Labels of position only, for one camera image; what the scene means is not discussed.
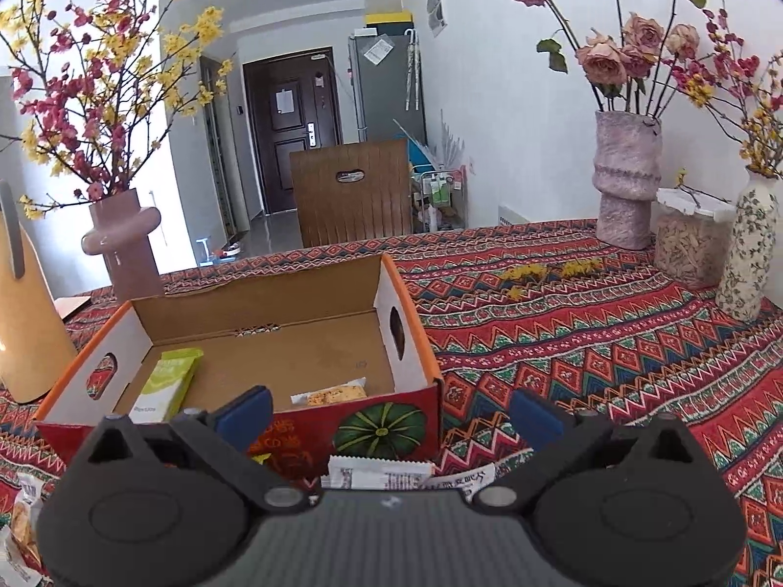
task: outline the tiled floor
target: tiled floor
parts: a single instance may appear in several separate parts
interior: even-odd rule
[[[303,247],[295,211],[259,216],[253,219],[250,228],[240,243],[240,258],[266,256]]]

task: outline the air vent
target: air vent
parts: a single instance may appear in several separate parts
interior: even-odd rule
[[[427,15],[429,19],[430,30],[437,37],[447,26],[445,20],[445,4],[443,0],[427,0]]]

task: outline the pumpkin illustration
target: pumpkin illustration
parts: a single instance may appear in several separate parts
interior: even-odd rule
[[[410,404],[375,404],[346,417],[334,434],[338,454],[399,459],[424,441],[427,415]]]

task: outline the pink vase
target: pink vase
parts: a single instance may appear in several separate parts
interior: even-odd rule
[[[632,113],[596,113],[593,185],[601,193],[596,236],[625,249],[652,243],[652,201],[661,184],[663,135],[658,120]]]
[[[90,205],[93,229],[81,239],[89,256],[103,255],[118,302],[163,295],[149,234],[161,224],[158,208],[138,203],[136,190]]]

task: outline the refrigerator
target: refrigerator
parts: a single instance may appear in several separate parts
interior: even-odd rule
[[[384,35],[386,38],[393,49],[378,64],[373,64],[365,53],[379,37],[351,37],[348,41],[359,140],[381,141],[402,135],[394,123],[396,119],[409,135],[427,144],[424,97],[420,93],[416,110],[415,76],[410,88],[410,109],[405,109],[410,38],[391,34]]]

